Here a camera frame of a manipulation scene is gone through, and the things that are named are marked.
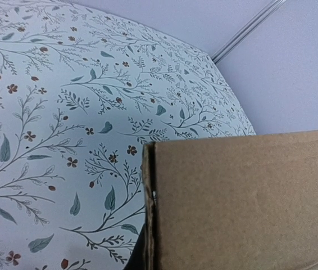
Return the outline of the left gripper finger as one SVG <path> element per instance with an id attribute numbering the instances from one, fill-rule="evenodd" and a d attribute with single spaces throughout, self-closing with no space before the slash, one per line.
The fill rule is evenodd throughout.
<path id="1" fill-rule="evenodd" d="M 144 224 L 137 242 L 134 246 L 133 252 L 125 266 L 125 270 L 145 270 L 145 253 L 146 253 L 146 225 Z"/>

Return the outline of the brown cardboard box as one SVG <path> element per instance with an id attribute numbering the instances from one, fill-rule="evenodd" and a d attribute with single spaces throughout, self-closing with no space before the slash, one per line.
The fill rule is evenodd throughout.
<path id="1" fill-rule="evenodd" d="M 318 130 L 143 149 L 147 269 L 318 269 Z"/>

